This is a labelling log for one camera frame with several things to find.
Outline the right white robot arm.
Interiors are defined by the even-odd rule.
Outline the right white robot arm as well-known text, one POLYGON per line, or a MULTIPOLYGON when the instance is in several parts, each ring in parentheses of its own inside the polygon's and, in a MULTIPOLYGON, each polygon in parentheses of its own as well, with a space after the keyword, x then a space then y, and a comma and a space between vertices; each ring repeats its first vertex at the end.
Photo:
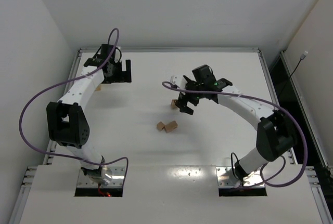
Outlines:
POLYGON ((273 162, 297 144, 291 119, 273 106, 261 104, 253 99, 237 97, 237 88, 225 78, 216 79, 211 68, 204 64, 192 71, 194 80, 187 76, 172 76, 173 88, 181 89, 175 105, 180 112, 192 115, 188 103, 198 105, 200 99, 212 100, 227 107, 256 131, 255 147, 234 165, 237 179, 243 180, 262 165, 273 162))

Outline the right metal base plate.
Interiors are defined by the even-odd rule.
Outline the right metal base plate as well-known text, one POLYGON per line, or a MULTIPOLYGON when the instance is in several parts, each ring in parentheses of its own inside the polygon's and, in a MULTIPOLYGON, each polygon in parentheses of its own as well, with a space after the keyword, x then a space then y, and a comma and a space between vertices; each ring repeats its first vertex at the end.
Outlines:
POLYGON ((243 181, 237 179, 230 166, 216 167, 217 183, 220 189, 254 189, 265 188, 265 183, 260 177, 259 170, 251 172, 243 178, 243 181))

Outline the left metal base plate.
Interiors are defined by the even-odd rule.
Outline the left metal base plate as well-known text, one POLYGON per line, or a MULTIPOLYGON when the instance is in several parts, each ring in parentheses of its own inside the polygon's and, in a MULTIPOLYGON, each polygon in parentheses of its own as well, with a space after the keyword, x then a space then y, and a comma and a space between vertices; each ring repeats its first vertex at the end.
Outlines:
POLYGON ((76 186, 78 188, 121 188, 125 167, 102 166, 99 169, 81 169, 76 186))

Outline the wooden block stack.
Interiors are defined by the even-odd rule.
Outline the wooden block stack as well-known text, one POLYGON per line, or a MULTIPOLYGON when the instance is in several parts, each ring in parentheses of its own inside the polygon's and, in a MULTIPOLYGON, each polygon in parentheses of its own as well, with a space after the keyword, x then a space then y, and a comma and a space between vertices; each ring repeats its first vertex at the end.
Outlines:
POLYGON ((174 131, 177 128, 178 128, 178 124, 177 124, 176 121, 171 121, 171 122, 169 122, 168 124, 166 124, 164 126, 164 129, 167 133, 170 133, 170 132, 174 131))

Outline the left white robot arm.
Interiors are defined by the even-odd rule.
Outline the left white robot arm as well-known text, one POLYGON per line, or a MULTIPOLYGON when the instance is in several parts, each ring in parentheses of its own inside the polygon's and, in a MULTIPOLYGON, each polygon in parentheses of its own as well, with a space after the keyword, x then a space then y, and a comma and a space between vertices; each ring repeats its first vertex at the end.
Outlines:
POLYGON ((105 168, 105 159, 89 140, 90 128, 84 110, 101 84, 131 83, 131 62, 122 62, 121 58, 119 47, 101 45, 83 64, 81 78, 58 101, 46 107, 50 139, 79 158, 86 175, 99 177, 105 168))

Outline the small wooden cube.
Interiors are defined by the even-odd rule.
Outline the small wooden cube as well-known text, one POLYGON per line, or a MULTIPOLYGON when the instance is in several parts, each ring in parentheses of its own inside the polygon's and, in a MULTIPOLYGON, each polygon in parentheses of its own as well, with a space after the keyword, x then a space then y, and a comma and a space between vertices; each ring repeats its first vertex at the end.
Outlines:
POLYGON ((157 125, 157 130, 162 131, 165 128, 165 124, 163 122, 159 122, 157 125))

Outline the metal base plate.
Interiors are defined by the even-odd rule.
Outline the metal base plate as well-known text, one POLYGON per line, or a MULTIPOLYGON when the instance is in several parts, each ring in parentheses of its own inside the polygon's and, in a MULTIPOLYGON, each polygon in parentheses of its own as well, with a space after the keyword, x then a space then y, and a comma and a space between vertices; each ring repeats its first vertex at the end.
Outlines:
POLYGON ((99 169, 81 169, 76 186, 78 188, 121 188, 125 167, 102 166, 99 169))
POLYGON ((265 183, 260 177, 259 170, 251 172, 243 178, 243 181, 237 179, 230 166, 216 167, 217 183, 220 189, 254 189, 265 188, 265 183))

